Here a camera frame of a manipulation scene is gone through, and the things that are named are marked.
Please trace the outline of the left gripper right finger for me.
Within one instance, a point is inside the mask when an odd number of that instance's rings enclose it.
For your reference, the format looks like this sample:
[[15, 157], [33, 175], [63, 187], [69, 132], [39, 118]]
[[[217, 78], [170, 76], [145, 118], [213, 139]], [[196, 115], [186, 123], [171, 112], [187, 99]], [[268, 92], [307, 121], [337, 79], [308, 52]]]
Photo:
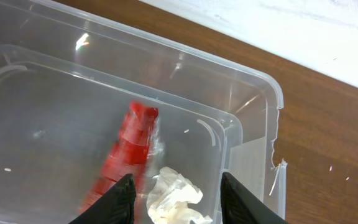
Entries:
[[222, 174], [220, 195], [223, 224], [288, 224], [228, 172]]

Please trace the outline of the white napkin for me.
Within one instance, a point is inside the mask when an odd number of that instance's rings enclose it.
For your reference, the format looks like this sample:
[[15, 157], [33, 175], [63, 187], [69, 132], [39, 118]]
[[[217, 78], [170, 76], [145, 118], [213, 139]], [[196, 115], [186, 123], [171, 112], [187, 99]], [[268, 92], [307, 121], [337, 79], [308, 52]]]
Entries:
[[177, 171], [163, 167], [147, 197], [147, 214], [154, 224], [210, 224], [213, 219], [189, 208], [200, 203], [202, 191]]

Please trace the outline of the red ketchup packet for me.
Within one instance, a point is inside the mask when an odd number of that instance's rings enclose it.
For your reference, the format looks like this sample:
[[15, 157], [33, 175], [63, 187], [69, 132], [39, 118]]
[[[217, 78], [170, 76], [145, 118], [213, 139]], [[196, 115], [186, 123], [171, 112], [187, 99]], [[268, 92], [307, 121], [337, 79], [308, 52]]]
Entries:
[[157, 118], [157, 108], [145, 106], [137, 101], [130, 104], [119, 130], [118, 140], [108, 154], [99, 178], [80, 207], [81, 213], [90, 208], [126, 174], [134, 176], [136, 192], [143, 191]]

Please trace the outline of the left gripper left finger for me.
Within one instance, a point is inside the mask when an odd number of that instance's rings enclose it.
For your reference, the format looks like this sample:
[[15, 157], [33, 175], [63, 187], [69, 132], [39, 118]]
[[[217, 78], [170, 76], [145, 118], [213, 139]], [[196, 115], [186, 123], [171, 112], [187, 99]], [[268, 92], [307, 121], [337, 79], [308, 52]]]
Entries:
[[69, 224], [134, 224], [135, 198], [134, 176], [126, 174]]

